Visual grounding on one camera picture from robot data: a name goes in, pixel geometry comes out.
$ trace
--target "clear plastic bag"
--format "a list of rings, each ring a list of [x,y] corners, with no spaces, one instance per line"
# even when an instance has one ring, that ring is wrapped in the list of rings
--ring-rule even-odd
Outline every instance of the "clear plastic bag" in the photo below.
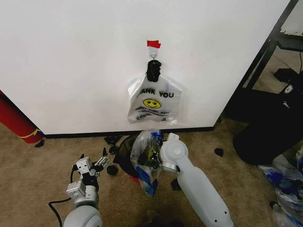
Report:
[[[181,89],[168,78],[160,75],[157,82],[151,82],[145,75],[135,79],[128,87],[130,123],[152,120],[176,124],[181,98]]]
[[[138,173],[141,187],[149,196],[154,196],[161,172],[158,160],[162,134],[160,130],[145,130],[136,138],[131,152],[131,162]]]
[[[273,206],[273,221],[275,227],[303,227],[299,221],[286,215],[277,204]]]
[[[272,166],[258,166],[275,185],[280,209],[287,219],[303,222],[303,175],[283,155],[273,160]]]

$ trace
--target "red rolled mat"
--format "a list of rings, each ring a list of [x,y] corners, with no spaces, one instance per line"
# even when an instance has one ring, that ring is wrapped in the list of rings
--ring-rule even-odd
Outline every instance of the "red rolled mat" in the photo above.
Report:
[[[26,143],[36,143],[42,139],[39,130],[18,110],[8,104],[0,91],[0,122],[12,130]]]

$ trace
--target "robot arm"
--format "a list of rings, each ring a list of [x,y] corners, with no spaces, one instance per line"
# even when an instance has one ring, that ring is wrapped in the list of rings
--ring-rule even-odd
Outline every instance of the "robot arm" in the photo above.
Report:
[[[207,227],[234,227],[228,208],[203,171],[190,162],[186,145],[173,133],[160,150],[164,170],[178,172],[178,182],[197,215]],[[99,172],[108,163],[103,156],[92,164],[89,158],[78,160],[76,169],[80,180],[69,184],[66,193],[75,204],[64,222],[64,227],[102,227],[98,209]]]
[[[64,227],[102,227],[98,209],[97,177],[99,172],[108,164],[106,153],[96,163],[91,163],[88,157],[77,161],[74,168],[80,173],[80,180],[70,183],[66,193],[74,202],[75,208],[64,221]]]
[[[160,151],[162,168],[178,172],[178,183],[207,227],[233,227],[228,208],[201,169],[188,159],[186,145],[173,133]]]

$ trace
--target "red tape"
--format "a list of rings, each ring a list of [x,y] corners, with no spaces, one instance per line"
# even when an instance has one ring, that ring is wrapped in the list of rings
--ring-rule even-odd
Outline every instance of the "red tape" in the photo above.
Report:
[[[160,48],[161,44],[159,43],[159,40],[154,40],[154,41],[147,40],[147,46]]]

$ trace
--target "yellow band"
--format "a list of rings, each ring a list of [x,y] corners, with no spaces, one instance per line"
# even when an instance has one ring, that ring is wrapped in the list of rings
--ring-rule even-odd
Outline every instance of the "yellow band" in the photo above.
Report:
[[[33,131],[31,134],[29,134],[28,136],[19,136],[22,139],[28,138],[30,136],[35,136],[37,134],[37,132],[39,132],[39,129],[36,129],[35,131]]]

